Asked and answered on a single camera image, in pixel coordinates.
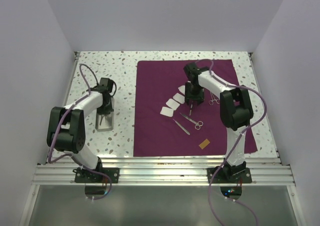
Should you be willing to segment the steel scalpel handle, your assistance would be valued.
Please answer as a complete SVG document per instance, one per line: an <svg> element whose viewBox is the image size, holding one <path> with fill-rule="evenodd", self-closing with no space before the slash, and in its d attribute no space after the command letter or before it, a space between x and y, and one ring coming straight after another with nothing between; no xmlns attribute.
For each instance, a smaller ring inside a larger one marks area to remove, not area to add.
<svg viewBox="0 0 320 226"><path fill-rule="evenodd" d="M184 128L177 120L175 120L174 118L172 119L187 135L191 135L190 132Z"/></svg>

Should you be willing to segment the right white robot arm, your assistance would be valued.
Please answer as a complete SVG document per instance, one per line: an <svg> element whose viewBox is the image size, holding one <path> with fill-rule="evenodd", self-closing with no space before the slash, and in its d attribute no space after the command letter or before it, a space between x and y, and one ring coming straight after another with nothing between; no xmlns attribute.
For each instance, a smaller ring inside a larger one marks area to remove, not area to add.
<svg viewBox="0 0 320 226"><path fill-rule="evenodd" d="M244 129L251 124L254 116L249 91L244 86L232 84L215 74L209 67L198 67L195 62L184 66L187 77L184 101L187 105L200 105L205 100L205 90L218 97L219 115L227 130L226 164L223 178L235 182L241 171L237 166L245 162Z"/></svg>

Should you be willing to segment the steel surgical scissors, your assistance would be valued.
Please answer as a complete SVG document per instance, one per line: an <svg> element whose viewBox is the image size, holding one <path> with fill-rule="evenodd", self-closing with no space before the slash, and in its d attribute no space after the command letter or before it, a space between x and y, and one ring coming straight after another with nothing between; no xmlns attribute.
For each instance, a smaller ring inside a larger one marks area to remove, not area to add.
<svg viewBox="0 0 320 226"><path fill-rule="evenodd" d="M196 120L193 120L192 118L190 118L189 116L183 114L183 113L179 113L181 116L183 116L185 119L187 119L188 121L190 121L191 123L194 124L194 128L196 130L200 130L201 127L204 125L204 123L202 121L196 121Z"/></svg>

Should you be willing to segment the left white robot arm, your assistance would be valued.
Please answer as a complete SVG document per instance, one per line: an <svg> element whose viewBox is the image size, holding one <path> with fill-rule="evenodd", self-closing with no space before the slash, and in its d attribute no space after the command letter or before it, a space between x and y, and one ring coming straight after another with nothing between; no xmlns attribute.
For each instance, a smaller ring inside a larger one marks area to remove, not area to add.
<svg viewBox="0 0 320 226"><path fill-rule="evenodd" d="M52 164L53 151L64 152L64 157L71 157L92 182L103 179L101 159L91 152L86 145L85 119L95 112L95 130L98 132L114 129L114 95L116 83L102 77L100 82L88 89L88 94L73 104L53 107L50 112L46 142L49 146L47 161Z"/></svg>

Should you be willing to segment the steel hemostat clamp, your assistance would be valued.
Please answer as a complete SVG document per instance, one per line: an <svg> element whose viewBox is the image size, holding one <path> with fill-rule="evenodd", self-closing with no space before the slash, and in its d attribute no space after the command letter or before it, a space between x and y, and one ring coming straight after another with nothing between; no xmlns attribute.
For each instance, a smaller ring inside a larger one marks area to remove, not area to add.
<svg viewBox="0 0 320 226"><path fill-rule="evenodd" d="M214 104L219 105L220 100L215 97L215 95L210 91L209 92L211 99L208 101L209 105L213 106Z"/></svg>

